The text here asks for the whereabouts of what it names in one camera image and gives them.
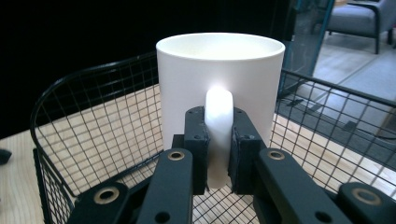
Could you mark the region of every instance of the table surface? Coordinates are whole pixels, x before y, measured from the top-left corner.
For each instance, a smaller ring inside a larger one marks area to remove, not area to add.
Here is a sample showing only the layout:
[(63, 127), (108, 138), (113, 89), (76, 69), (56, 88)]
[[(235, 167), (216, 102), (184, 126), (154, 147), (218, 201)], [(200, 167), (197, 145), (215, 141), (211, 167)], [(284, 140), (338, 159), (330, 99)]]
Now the table surface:
[[(348, 181), (353, 175), (366, 183), (375, 184), (376, 177), (382, 176), (390, 183), (396, 183), (395, 172), (384, 169), (376, 162), (363, 158), (296, 123), (280, 116), (275, 116), (275, 119), (273, 132), (280, 133), (282, 137), (279, 139), (273, 137), (273, 141), (282, 143), (281, 146), (284, 149), (293, 150), (296, 155), (305, 153), (305, 161), (298, 158), (296, 160), (316, 180), (323, 179), (329, 185), (337, 185), (339, 182), (333, 183), (332, 177), (338, 175), (337, 180)], [(0, 223), (43, 223), (32, 151), (34, 146), (28, 131), (0, 140), (0, 148), (6, 148), (12, 152), (9, 162), (0, 166)], [(312, 164), (316, 164), (321, 171), (325, 172), (318, 172)], [(326, 170), (330, 171), (329, 174), (332, 174), (332, 177), (325, 174)], [(337, 172), (337, 170), (350, 170), (351, 172)], [(394, 185), (391, 184), (380, 183), (376, 187), (385, 192), (395, 190)]]

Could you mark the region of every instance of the white mug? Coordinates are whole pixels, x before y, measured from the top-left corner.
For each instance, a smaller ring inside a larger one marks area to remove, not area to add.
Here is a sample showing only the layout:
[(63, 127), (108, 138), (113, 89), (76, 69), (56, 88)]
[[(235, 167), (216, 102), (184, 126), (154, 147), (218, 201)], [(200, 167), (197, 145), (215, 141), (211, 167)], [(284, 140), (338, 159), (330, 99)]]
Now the white mug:
[(233, 106), (247, 112), (269, 143), (285, 46), (271, 38), (229, 33), (176, 35), (157, 43), (163, 146), (184, 133), (187, 110), (205, 105), (207, 91), (221, 87)]

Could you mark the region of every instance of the wire mesh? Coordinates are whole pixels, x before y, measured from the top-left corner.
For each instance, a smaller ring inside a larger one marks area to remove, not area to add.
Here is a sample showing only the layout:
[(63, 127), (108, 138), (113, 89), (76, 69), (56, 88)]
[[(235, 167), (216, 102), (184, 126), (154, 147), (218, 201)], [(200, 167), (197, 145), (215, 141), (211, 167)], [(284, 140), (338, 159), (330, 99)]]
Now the wire mesh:
[[(283, 71), (268, 147), (288, 151), (323, 188), (359, 181), (396, 199), (395, 108)], [(76, 197), (99, 183), (147, 179), (163, 151), (155, 52), (56, 82), (36, 104), (31, 133), (47, 223), (65, 223)], [(192, 220), (258, 223), (252, 201), (230, 186), (212, 189), (194, 196)]]

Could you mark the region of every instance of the dark wall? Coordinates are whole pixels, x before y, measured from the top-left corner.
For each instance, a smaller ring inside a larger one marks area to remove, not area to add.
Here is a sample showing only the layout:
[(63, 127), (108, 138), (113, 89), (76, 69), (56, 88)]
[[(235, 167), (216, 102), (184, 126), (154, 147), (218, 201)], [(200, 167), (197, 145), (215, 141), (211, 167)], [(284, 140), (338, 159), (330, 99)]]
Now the dark wall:
[(270, 35), (263, 29), (272, 29), (274, 7), (274, 0), (1, 1), (0, 138), (29, 129), (35, 101), (69, 73), (153, 51), (170, 35)]

